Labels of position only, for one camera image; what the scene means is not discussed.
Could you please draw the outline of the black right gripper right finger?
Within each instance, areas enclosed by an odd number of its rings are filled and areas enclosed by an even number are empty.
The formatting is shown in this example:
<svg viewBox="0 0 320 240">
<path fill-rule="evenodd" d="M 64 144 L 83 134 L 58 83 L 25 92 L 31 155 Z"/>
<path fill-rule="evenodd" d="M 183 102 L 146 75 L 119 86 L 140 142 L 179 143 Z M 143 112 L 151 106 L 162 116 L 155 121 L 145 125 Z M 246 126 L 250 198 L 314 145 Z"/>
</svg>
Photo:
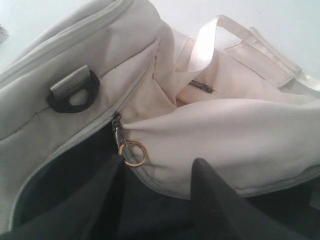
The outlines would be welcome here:
<svg viewBox="0 0 320 240">
<path fill-rule="evenodd" d="M 318 240 L 320 181 L 242 197 L 209 163 L 191 172 L 193 222 L 203 240 Z"/>
</svg>

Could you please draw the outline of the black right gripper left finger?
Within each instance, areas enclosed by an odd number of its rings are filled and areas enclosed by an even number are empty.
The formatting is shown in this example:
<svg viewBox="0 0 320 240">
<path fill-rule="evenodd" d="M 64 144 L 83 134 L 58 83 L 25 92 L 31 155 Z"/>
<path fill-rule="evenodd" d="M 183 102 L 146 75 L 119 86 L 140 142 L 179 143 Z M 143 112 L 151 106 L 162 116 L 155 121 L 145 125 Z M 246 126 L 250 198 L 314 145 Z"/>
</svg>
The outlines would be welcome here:
<svg viewBox="0 0 320 240">
<path fill-rule="evenodd" d="M 125 163 L 118 155 L 52 210 L 1 235 L 2 240 L 114 240 L 125 193 Z"/>
</svg>

